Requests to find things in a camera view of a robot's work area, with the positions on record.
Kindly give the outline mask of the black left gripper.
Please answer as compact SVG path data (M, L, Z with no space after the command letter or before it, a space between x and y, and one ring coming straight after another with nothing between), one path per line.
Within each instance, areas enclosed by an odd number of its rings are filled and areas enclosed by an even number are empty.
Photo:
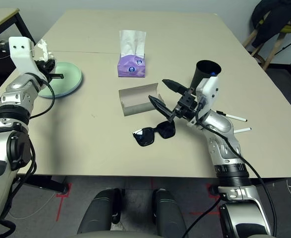
M64 79L63 74L50 72L50 70L53 70L55 68L55 65L56 65L56 61L54 59L48 60L48 67L44 66L43 60L36 60L35 63L36 63L37 68L39 69L39 71L46 77L47 80Z

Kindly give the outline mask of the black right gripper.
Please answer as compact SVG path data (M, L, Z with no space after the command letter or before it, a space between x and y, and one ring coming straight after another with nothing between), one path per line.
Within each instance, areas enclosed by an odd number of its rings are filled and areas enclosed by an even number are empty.
M193 119L196 113L196 107L198 105L195 97L192 95L193 88L188 89L178 82L170 79L163 79L162 82L173 92L183 95L174 108L174 113L168 109L166 104L163 103L160 99L149 95L148 98L154 108L160 112L169 122L172 122L175 116L178 118Z

